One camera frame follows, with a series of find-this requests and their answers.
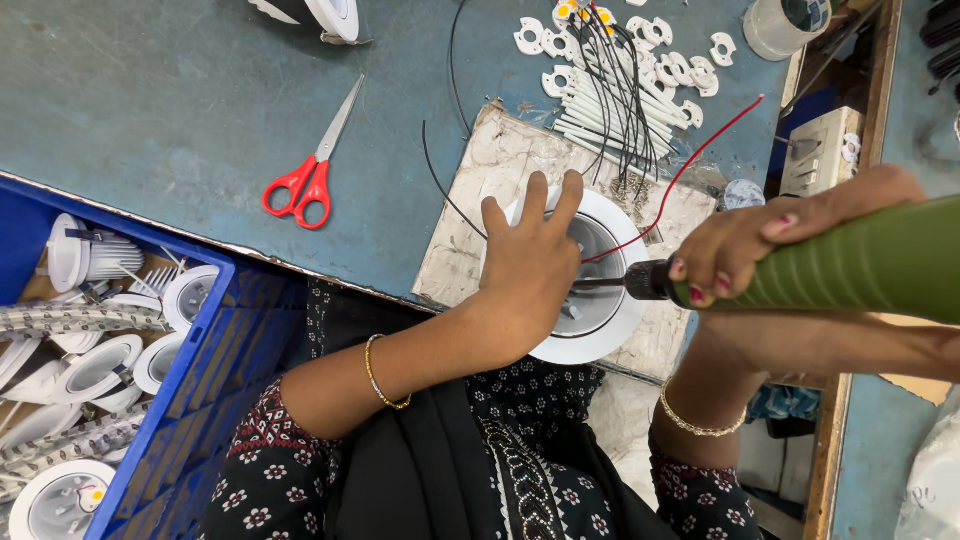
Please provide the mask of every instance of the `red wire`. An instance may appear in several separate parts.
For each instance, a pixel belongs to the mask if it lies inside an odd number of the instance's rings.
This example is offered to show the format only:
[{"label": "red wire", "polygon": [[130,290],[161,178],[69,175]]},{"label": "red wire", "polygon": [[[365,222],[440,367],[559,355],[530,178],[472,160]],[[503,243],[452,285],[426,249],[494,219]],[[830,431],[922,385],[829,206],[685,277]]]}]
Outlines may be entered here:
[{"label": "red wire", "polygon": [[730,126],[732,126],[733,124],[735,124],[740,118],[743,118],[743,116],[744,116],[747,112],[750,112],[751,110],[754,109],[754,107],[756,107],[757,105],[759,105],[760,102],[763,101],[763,97],[764,97],[764,94],[760,94],[759,97],[756,98],[756,101],[754,101],[749,107],[747,107],[746,109],[744,109],[740,114],[738,114],[737,116],[735,116],[735,117],[733,118],[733,120],[731,120],[730,122],[727,122],[727,125],[726,125],[726,126],[720,128],[720,131],[719,131],[719,132],[713,134],[713,136],[712,136],[711,138],[707,139],[707,142],[705,142],[703,145],[701,145],[700,148],[698,148],[697,151],[693,153],[693,156],[690,156],[690,157],[686,160],[686,163],[684,163],[684,166],[680,168],[680,172],[677,173],[677,176],[673,177],[673,181],[671,181],[671,182],[670,182],[670,185],[668,185],[668,186],[666,187],[666,192],[663,193],[663,202],[660,203],[660,211],[657,212],[657,219],[654,220],[653,225],[651,225],[650,227],[647,227],[647,228],[643,231],[643,233],[640,233],[640,236],[634,238],[633,240],[631,240],[631,241],[629,241],[629,242],[627,242],[627,243],[625,243],[625,244],[616,246],[615,248],[613,248],[613,249],[611,249],[611,250],[609,250],[609,251],[605,251],[605,252],[603,252],[602,254],[600,254],[600,255],[598,255],[598,256],[591,257],[591,258],[585,258],[584,260],[580,261],[580,263],[583,264],[583,263],[586,263],[586,262],[590,262],[590,261],[592,261],[592,260],[597,260],[597,259],[599,259],[599,258],[601,258],[601,257],[606,257],[607,255],[609,255],[609,254],[611,254],[611,253],[613,253],[613,252],[615,252],[615,251],[622,250],[623,248],[629,246],[630,244],[633,244],[633,243],[636,242],[637,240],[640,240],[643,236],[645,236],[647,233],[649,233],[650,231],[652,231],[653,228],[656,227],[657,224],[660,222],[660,217],[663,216],[663,207],[666,206],[666,198],[667,198],[668,195],[670,195],[670,190],[673,189],[673,184],[676,184],[676,183],[677,183],[677,180],[680,179],[680,177],[682,176],[682,174],[684,173],[684,171],[686,170],[686,168],[697,158],[697,156],[700,156],[700,153],[703,152],[704,149],[707,148],[707,147],[709,146],[709,144],[710,144],[711,142],[713,142],[713,140],[714,140],[716,137],[720,136],[720,135],[721,135],[722,133],[724,133]]}]

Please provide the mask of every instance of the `workbench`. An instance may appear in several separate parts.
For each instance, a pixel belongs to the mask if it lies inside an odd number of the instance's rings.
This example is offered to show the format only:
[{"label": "workbench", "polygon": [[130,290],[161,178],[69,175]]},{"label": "workbench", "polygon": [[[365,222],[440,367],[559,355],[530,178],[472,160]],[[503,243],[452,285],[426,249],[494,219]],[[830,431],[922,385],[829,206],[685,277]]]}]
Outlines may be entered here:
[{"label": "workbench", "polygon": [[[960,164],[931,160],[917,141],[938,121],[956,117],[956,82],[928,96],[934,55],[920,40],[930,4],[882,0],[870,106],[860,170],[896,163],[913,172],[930,197],[960,193]],[[917,450],[936,407],[876,376],[834,380],[821,401],[817,461],[804,540],[891,540]]]},{"label": "workbench", "polygon": [[[0,0],[0,171],[135,219],[403,302],[443,208],[423,158],[421,121],[444,186],[468,135],[447,63],[457,0],[359,0],[358,47],[273,20],[243,0]],[[468,121],[488,99],[521,119],[558,106],[540,87],[546,55],[514,43],[522,16],[549,25],[548,0],[468,2],[455,44]],[[684,156],[767,98],[706,152],[728,178],[763,184],[788,61],[760,59],[741,16],[750,0],[609,0],[614,15],[659,16],[673,46],[706,55],[726,32],[737,51],[719,93],[691,99],[701,129],[678,132]],[[358,75],[367,81],[333,154],[332,212],[318,231],[260,206],[263,188],[320,142]],[[506,206],[510,201],[501,201]]]}]

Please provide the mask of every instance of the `blue plastic crate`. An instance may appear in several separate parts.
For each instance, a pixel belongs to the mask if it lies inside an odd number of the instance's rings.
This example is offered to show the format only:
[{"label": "blue plastic crate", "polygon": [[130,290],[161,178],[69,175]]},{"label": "blue plastic crate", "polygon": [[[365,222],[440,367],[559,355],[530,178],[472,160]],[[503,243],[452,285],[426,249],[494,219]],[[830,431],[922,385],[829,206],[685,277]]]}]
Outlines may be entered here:
[{"label": "blue plastic crate", "polygon": [[160,255],[163,246],[194,266],[220,268],[85,536],[190,538],[234,428],[299,343],[305,278],[0,174],[0,305],[16,302],[62,212],[123,234],[144,251]]}]

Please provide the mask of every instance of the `gold bangle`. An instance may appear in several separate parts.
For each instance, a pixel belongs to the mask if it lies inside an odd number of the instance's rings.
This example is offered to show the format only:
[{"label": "gold bangle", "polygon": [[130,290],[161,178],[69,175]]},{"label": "gold bangle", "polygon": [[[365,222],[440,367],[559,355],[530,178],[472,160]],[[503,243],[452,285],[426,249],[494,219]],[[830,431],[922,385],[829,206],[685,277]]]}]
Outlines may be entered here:
[{"label": "gold bangle", "polygon": [[406,408],[406,406],[410,404],[410,400],[411,398],[414,397],[414,395],[410,394],[402,402],[398,404],[395,404],[394,402],[388,400],[387,396],[384,396],[383,392],[380,391],[380,386],[376,383],[376,380],[373,378],[373,370],[370,368],[370,347],[374,341],[376,341],[381,337],[386,337],[386,336],[383,335],[382,333],[376,333],[370,336],[370,339],[367,340],[367,351],[364,354],[367,360],[367,375],[370,376],[370,384],[373,385],[373,390],[376,392],[376,395],[380,396],[380,399],[383,400],[383,404],[386,406],[391,406],[396,410],[401,410],[402,408]]},{"label": "gold bangle", "polygon": [[666,402],[666,387],[670,383],[672,377],[666,378],[666,382],[663,383],[663,388],[660,389],[660,403],[663,404],[663,410],[666,411],[666,415],[670,417],[677,426],[680,426],[682,430],[689,431],[694,435],[701,435],[707,437],[722,437],[724,435],[729,435],[734,431],[738,430],[740,426],[743,426],[743,423],[747,420],[747,407],[743,407],[743,414],[740,415],[740,419],[736,421],[736,424],[733,424],[729,428],[723,428],[722,430],[704,430],[703,428],[697,428],[692,424],[684,421],[683,418],[677,416],[677,413],[670,408],[670,405]]}]

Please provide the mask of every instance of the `electric screwdriver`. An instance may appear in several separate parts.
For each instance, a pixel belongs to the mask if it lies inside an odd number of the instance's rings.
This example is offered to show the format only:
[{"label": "electric screwdriver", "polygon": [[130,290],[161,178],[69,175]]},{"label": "electric screwdriver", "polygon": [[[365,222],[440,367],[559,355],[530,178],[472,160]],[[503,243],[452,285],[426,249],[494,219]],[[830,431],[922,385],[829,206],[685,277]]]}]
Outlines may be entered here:
[{"label": "electric screwdriver", "polygon": [[[575,288],[623,286],[638,300],[694,309],[673,257],[637,262],[626,276]],[[960,195],[883,209],[756,264],[747,290],[708,309],[817,309],[896,313],[960,324]]]}]

